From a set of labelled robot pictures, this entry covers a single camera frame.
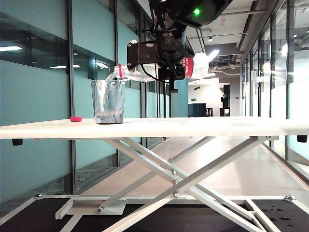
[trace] white table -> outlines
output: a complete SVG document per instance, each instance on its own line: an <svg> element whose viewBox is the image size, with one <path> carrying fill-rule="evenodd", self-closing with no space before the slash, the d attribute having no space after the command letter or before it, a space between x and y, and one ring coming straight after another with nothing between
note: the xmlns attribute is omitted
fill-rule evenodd
<svg viewBox="0 0 309 232"><path fill-rule="evenodd" d="M193 174L189 175L174 165L176 161L198 149L215 136L243 135L249 136L249 139ZM248 231L262 232L266 231L266 228L267 231L278 232L278 228L259 210L249 212L220 193L199 183L250 149L266 140L277 140L280 135L309 135L309 122L254 117L195 117L132 118L124 119L123 124L98 125L94 119L83 119L82 122L70 122L70 120L64 119L0 127L1 139L102 139L151 170L150 173L135 183L104 201L96 213L112 213L112 207L123 205L123 202L125 202L124 196L155 175L159 175L173 183L173 187L110 226L104 230L105 232L120 232L129 228L156 209L173 199L179 198L179 195L183 192L187 192ZM153 151L130 139L131 137L189 136L203 136L204 138L169 161L162 159ZM83 201L98 200L98 198L87 199L85 197L81 199ZM62 219L71 210L73 202L76 200L76 198L69 200L56 213L56 219ZM222 204L233 209L242 217L225 208ZM71 231L81 216L80 213L74 215L62 231Z"/></svg>

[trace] metal crossbar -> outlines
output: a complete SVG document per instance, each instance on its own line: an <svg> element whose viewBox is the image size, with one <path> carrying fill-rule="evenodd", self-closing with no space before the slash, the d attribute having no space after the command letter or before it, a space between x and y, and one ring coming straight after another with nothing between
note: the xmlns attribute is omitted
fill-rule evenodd
<svg viewBox="0 0 309 232"><path fill-rule="evenodd" d="M205 137L205 138L199 140L198 142L196 142L192 146L188 147L187 149L185 149L184 151L182 151L178 155L176 155L173 158L169 159L169 162L175 163L175 162L183 159L184 157L186 157L187 155L191 154L195 150L199 149L200 147L202 147L203 145L205 145L206 143L208 143L209 141L211 141L214 138L215 137ZM142 178L138 179L137 181L135 181L131 185L127 186L126 188L124 188L123 190L121 190L120 192L115 194L114 196L110 197L108 200L104 201L99 206L98 211L102 212L102 210L104 208L114 204L117 200L119 200L120 198L126 196L128 193L130 193L131 191L136 189L138 186L141 186L142 184L146 183L148 180L150 180L151 178L155 177L156 175L157 175L156 172L150 172L147 175L143 176Z"/></svg>
<svg viewBox="0 0 309 232"><path fill-rule="evenodd" d="M194 196L196 199L200 200L210 208L214 209L218 213L222 214L223 216L229 218L233 222L237 223L241 227L245 228L250 232L263 232L265 229L261 226L261 224L256 220L254 215L248 211L242 210L239 206L235 206L229 199L226 199L222 195L218 194L214 190L207 188L202 185L198 185L200 181L205 179L207 176L213 174L217 170L221 169L222 167L229 164L235 158L239 157L240 155L244 154L245 152L251 150L252 148L256 147L257 145L261 144L265 140L270 139L278 139L271 138L271 137L250 137L248 140L244 141L243 143L239 144L238 146L234 147L230 151L226 152L222 156L218 157L214 161L210 162L203 168L199 169L195 173L191 175L187 175L182 170L175 167L171 162L168 162L162 158L160 158L157 154L153 153L152 151L146 149L145 147L141 146L140 144L132 141L131 139L124 138L122 139L126 144L130 145L131 147L135 148L136 150L143 152L143 155L133 150L131 147L128 147L124 143L112 140L112 139L104 139L109 144L113 145L115 148L119 149L120 151L124 152L126 155L132 157L137 162L141 163L143 166L152 170L152 172L158 174L159 176L163 177L167 181L174 183L177 181L178 183L175 184L173 187L169 188L153 200L151 200L148 204L145 204L132 214L128 215L127 217L123 218L122 220L118 221L114 225L110 226L104 232L121 232L139 220L143 219L153 211L157 210L158 208L162 207L169 201L173 200L175 197L175 193L182 193L187 192L190 195ZM172 171L175 170L177 174L184 178L181 180L178 176L171 174L166 169ZM147 178L152 178L154 176L153 173L149 173ZM225 208L221 204L215 202L212 197L215 197L220 202L227 204L229 207L232 207L236 210L236 212L240 213L247 219L250 219L255 225L251 224L247 220L243 219L242 217L238 216L231 210Z"/></svg>

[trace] pink bottle cap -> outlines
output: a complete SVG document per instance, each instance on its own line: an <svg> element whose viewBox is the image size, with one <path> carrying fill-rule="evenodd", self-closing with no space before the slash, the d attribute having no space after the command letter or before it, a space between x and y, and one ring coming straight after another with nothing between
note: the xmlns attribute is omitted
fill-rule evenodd
<svg viewBox="0 0 309 232"><path fill-rule="evenodd" d="M70 117L70 121L71 122L81 122L82 121L82 117Z"/></svg>

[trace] teal wall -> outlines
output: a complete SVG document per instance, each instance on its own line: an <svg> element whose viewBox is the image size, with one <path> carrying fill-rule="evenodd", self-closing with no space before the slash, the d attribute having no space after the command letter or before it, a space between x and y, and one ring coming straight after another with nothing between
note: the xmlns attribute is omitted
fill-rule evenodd
<svg viewBox="0 0 309 232"><path fill-rule="evenodd" d="M97 0L73 0L73 43L115 61L113 14Z"/></svg>
<svg viewBox="0 0 309 232"><path fill-rule="evenodd" d="M68 76L0 61L1 125L69 117ZM70 172L70 144L60 140L1 143L1 202Z"/></svg>
<svg viewBox="0 0 309 232"><path fill-rule="evenodd" d="M118 62L126 64L126 46L131 40L139 41L139 37L125 24L118 20ZM124 118L140 117L140 90L126 88Z"/></svg>
<svg viewBox="0 0 309 232"><path fill-rule="evenodd" d="M76 45L115 60L113 30L112 13L98 1L73 1L73 42ZM138 36L120 21L118 30L119 63L126 64L126 45L132 39L138 40ZM94 117L90 83L86 72L74 70L76 116ZM124 117L140 117L140 90L126 88ZM115 152L116 149L101 140L76 141L76 167L83 168Z"/></svg>
<svg viewBox="0 0 309 232"><path fill-rule="evenodd" d="M188 81L175 81L178 93L171 94L171 117L188 117Z"/></svg>
<svg viewBox="0 0 309 232"><path fill-rule="evenodd" d="M0 8L2 13L67 39L66 0L0 0Z"/></svg>
<svg viewBox="0 0 309 232"><path fill-rule="evenodd" d="M156 93L147 92L147 117L157 117Z"/></svg>
<svg viewBox="0 0 309 232"><path fill-rule="evenodd" d="M1 0L1 12L60 38L67 38L66 0ZM73 0L74 44L115 61L112 13L97 0ZM119 62L126 63L126 45L138 36L118 22ZM75 114L93 117L87 73L74 73ZM69 118L69 78L63 70L43 70L0 62L1 125ZM140 117L140 90L126 88L125 117ZM0 140L0 193L5 202L70 172L70 142L25 140L13 147ZM116 152L102 141L77 141L77 168Z"/></svg>

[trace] green led light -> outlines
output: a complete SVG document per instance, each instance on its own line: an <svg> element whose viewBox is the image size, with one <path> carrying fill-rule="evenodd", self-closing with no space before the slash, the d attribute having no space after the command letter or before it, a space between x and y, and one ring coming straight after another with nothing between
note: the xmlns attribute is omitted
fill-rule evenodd
<svg viewBox="0 0 309 232"><path fill-rule="evenodd" d="M193 13L195 16L199 16L201 14L201 10L199 8L195 8Z"/></svg>

